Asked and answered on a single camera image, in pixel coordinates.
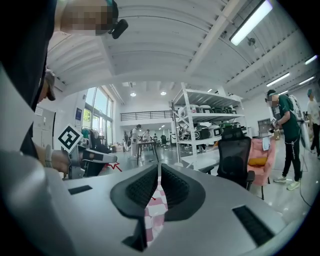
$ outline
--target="recessed light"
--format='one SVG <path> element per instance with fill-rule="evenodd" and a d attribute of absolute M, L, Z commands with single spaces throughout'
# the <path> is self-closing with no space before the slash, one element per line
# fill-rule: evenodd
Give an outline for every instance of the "recessed light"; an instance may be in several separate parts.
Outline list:
<path fill-rule="evenodd" d="M 287 92 L 288 92 L 288 90 L 285 90 L 285 91 L 279 93 L 279 95 L 281 95 L 281 94 L 286 94 Z"/>
<path fill-rule="evenodd" d="M 317 55 L 314 55 L 312 58 L 308 59 L 304 64 L 308 65 L 310 62 L 313 62 L 317 57 Z"/>
<path fill-rule="evenodd" d="M 314 79 L 314 78 L 315 78 L 315 77 L 312 76 L 312 77 L 308 78 L 307 80 L 304 80 L 304 81 L 302 81 L 301 83 L 299 83 L 299 85 L 303 85 L 303 84 L 309 82 L 310 80 L 312 80 L 312 79 Z"/>
<path fill-rule="evenodd" d="M 261 2 L 255 10 L 250 14 L 250 18 L 245 21 L 236 32 L 230 37 L 231 43 L 235 46 L 240 44 L 240 42 L 259 24 L 260 21 L 272 10 L 271 3 L 266 0 Z"/>
<path fill-rule="evenodd" d="M 283 76 L 280 76 L 278 79 L 276 79 L 276 80 L 268 83 L 266 86 L 267 86 L 267 87 L 272 86 L 272 85 L 274 85 L 275 83 L 279 82 L 279 81 L 282 80 L 282 79 L 285 79 L 285 78 L 288 77 L 288 76 L 290 76 L 290 73 L 286 73 L 286 74 L 284 74 Z"/>

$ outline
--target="checkered cloth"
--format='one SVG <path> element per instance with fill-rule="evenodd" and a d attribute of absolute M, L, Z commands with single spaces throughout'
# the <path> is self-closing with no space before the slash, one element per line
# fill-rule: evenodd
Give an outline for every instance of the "checkered cloth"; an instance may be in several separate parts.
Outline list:
<path fill-rule="evenodd" d="M 161 232 L 164 226 L 165 212 L 168 210 L 165 192 L 161 187 L 161 177 L 158 177 L 158 187 L 152 197 L 144 210 L 146 243 L 148 247 Z"/>

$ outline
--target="black metal railing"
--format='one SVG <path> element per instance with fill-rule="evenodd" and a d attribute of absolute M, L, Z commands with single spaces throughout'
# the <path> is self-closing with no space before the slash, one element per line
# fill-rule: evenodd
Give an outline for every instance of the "black metal railing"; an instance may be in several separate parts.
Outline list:
<path fill-rule="evenodd" d="M 140 120 L 140 119 L 172 118 L 171 110 L 131 112 L 131 113 L 121 113 L 120 115 L 121 115 L 121 121 Z"/>

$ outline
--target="wristband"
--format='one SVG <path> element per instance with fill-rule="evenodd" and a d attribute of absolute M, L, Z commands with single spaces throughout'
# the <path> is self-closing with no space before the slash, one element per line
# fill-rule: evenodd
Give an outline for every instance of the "wristband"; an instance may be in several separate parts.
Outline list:
<path fill-rule="evenodd" d="M 45 167 L 52 168 L 52 148 L 48 144 L 45 148 Z"/>

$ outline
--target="white storage rack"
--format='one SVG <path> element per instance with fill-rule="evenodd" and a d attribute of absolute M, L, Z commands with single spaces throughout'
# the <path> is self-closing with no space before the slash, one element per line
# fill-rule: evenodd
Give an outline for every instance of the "white storage rack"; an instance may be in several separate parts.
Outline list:
<path fill-rule="evenodd" d="M 227 106 L 236 106 L 240 105 L 243 108 L 241 99 L 238 96 L 228 97 L 223 96 L 217 93 L 211 93 L 206 91 L 200 90 L 192 90 L 186 89 L 186 84 L 181 83 L 181 91 L 177 94 L 177 96 L 172 101 L 172 117 L 173 117 L 173 126 L 176 133 L 176 148 L 177 148 L 177 156 L 178 162 L 180 163 L 184 157 L 180 155 L 180 147 L 179 144 L 189 144 L 192 145 L 192 161 L 190 162 L 191 156 L 186 156 L 188 158 L 189 166 L 193 165 L 194 170 L 198 170 L 204 167 L 204 164 L 198 164 L 198 157 L 197 157 L 197 145 L 201 144 L 214 144 L 214 142 L 221 139 L 221 136 L 210 137 L 207 139 L 199 139 L 196 140 L 195 137 L 195 129 L 194 123 L 204 123 L 204 122 L 220 122 L 220 121 L 229 121 L 234 120 L 235 118 L 244 118 L 245 127 L 247 130 L 244 130 L 243 133 L 248 132 L 248 126 L 246 118 L 243 114 L 226 114 L 226 113 L 192 113 L 190 104 L 194 105 L 209 105 L 211 108 L 223 108 Z M 175 106 L 187 106 L 187 116 L 181 117 L 179 114 L 175 112 Z M 179 140 L 178 131 L 177 131 L 177 124 L 185 123 L 190 130 L 191 140 Z"/>

